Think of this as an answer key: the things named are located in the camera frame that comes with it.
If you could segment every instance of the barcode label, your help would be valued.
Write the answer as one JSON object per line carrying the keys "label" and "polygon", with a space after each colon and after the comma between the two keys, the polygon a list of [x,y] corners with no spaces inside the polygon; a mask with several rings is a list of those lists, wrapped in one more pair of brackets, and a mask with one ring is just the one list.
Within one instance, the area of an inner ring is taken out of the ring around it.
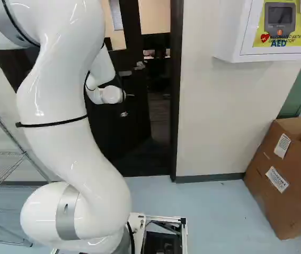
{"label": "barcode label", "polygon": [[283,193],[285,189],[287,189],[287,187],[289,186],[289,183],[286,182],[282,176],[280,176],[280,174],[273,166],[268,170],[266,176],[281,193]]}
{"label": "barcode label", "polygon": [[290,142],[291,142],[291,140],[286,134],[281,135],[279,142],[274,149],[274,153],[277,156],[279,156],[281,159],[283,159],[285,157],[287,149],[290,145]]}

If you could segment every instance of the baseboard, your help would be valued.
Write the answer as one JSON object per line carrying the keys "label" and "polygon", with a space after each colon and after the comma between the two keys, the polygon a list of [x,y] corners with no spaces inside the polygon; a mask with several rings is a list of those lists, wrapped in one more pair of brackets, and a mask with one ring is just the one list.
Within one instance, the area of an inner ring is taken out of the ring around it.
{"label": "baseboard", "polygon": [[245,173],[231,173],[218,175],[202,175],[202,176],[177,176],[175,182],[177,184],[202,183],[215,181],[230,181],[243,179]]}

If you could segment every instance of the cardboard box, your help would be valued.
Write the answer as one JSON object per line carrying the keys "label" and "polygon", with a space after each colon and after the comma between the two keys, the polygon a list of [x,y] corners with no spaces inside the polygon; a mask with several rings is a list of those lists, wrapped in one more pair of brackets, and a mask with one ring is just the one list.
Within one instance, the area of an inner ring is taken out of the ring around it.
{"label": "cardboard box", "polygon": [[272,123],[245,183],[279,239],[301,235],[301,117]]}

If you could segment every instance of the aed sign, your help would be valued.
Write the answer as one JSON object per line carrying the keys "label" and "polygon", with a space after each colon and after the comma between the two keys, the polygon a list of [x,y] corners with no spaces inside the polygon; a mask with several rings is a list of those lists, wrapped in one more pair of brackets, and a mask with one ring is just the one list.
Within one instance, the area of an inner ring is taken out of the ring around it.
{"label": "aed sign", "polygon": [[301,46],[301,0],[264,0],[253,47]]}

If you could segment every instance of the black cable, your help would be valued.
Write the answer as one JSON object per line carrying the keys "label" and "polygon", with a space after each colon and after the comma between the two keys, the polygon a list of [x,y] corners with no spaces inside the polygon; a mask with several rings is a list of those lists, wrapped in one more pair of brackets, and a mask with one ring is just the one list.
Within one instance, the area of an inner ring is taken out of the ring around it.
{"label": "black cable", "polygon": [[123,113],[124,113],[124,112],[127,112],[125,87],[123,85],[123,81],[121,80],[121,77],[120,77],[119,73],[116,74],[116,77],[117,77],[118,84],[119,84],[119,86],[120,86],[120,88],[122,90],[122,102],[121,102],[121,106],[122,106],[122,110],[123,110]]}
{"label": "black cable", "polygon": [[84,116],[77,117],[77,118],[70,119],[70,120],[53,122],[53,123],[40,123],[40,124],[22,124],[21,122],[18,122],[15,124],[15,126],[17,128],[42,128],[42,127],[57,126],[57,125],[62,125],[62,124],[67,124],[67,123],[73,123],[76,121],[83,120],[87,117],[88,117],[87,115],[84,115]]}
{"label": "black cable", "polygon": [[85,87],[86,87],[89,91],[94,91],[95,88],[94,88],[93,90],[91,90],[91,89],[89,89],[89,88],[87,87],[87,79],[88,79],[90,73],[91,73],[90,71],[87,72],[87,76],[86,76],[86,79],[85,79]]}
{"label": "black cable", "polygon": [[131,229],[129,221],[127,221],[127,227],[128,227],[128,231],[129,231],[129,237],[130,237],[131,254],[136,254],[135,253],[135,241],[134,241],[133,231]]}

